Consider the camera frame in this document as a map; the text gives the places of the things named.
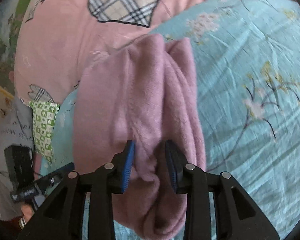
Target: black mount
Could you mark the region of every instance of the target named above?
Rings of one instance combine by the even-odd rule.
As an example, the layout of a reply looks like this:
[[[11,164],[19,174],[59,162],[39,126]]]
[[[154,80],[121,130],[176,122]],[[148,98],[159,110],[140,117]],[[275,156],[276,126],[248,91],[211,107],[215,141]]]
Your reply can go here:
[[[228,172],[209,174],[188,163],[171,140],[165,144],[172,187],[188,194],[184,240],[210,240],[209,192],[216,211],[217,240],[279,240],[272,224]],[[91,192],[89,240],[115,240],[111,194],[122,194],[123,153],[94,173],[69,173],[43,202],[19,240],[82,239],[85,196]]]

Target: hand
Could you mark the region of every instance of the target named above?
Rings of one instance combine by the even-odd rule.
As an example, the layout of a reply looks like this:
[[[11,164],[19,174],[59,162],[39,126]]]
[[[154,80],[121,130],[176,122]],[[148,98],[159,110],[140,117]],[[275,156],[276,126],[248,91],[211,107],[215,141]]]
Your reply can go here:
[[[29,220],[34,215],[34,211],[33,211],[32,207],[30,205],[24,204],[21,206],[21,211],[23,213],[25,222],[28,223]]]

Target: black clip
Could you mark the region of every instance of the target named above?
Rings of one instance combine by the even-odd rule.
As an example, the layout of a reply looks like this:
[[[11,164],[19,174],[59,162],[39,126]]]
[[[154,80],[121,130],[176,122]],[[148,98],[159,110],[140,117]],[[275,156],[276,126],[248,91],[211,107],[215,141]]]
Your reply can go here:
[[[134,159],[134,142],[95,172],[70,172],[43,202],[18,236],[19,240],[82,239],[86,193],[91,192],[89,240],[115,240],[111,194],[128,187]]]
[[[171,185],[188,194],[184,240],[211,240],[209,192],[216,211],[217,240],[279,240],[279,235],[249,194],[229,172],[219,176],[188,163],[172,141],[165,143]]]
[[[58,184],[70,172],[74,170],[74,164],[69,163],[56,171],[33,181],[26,187],[17,189],[10,193],[14,203],[27,202],[34,199],[37,195],[44,195],[48,187]]]

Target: green checkered fabric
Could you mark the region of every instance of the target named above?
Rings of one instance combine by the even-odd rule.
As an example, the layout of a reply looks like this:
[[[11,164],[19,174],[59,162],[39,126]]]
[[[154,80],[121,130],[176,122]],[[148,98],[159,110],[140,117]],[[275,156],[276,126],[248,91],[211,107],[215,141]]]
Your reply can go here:
[[[35,150],[48,162],[51,162],[53,127],[60,105],[51,102],[31,101],[29,106],[33,110],[33,137]]]

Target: heart patch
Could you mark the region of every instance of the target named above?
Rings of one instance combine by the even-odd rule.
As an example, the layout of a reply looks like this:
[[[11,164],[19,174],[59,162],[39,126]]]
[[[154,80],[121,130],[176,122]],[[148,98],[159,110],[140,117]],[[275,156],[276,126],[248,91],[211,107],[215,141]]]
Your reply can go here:
[[[30,85],[30,92],[28,93],[29,98],[32,101],[43,101],[54,103],[50,94],[44,89],[37,85]]]
[[[88,0],[90,13],[98,22],[118,22],[150,27],[159,0]]]

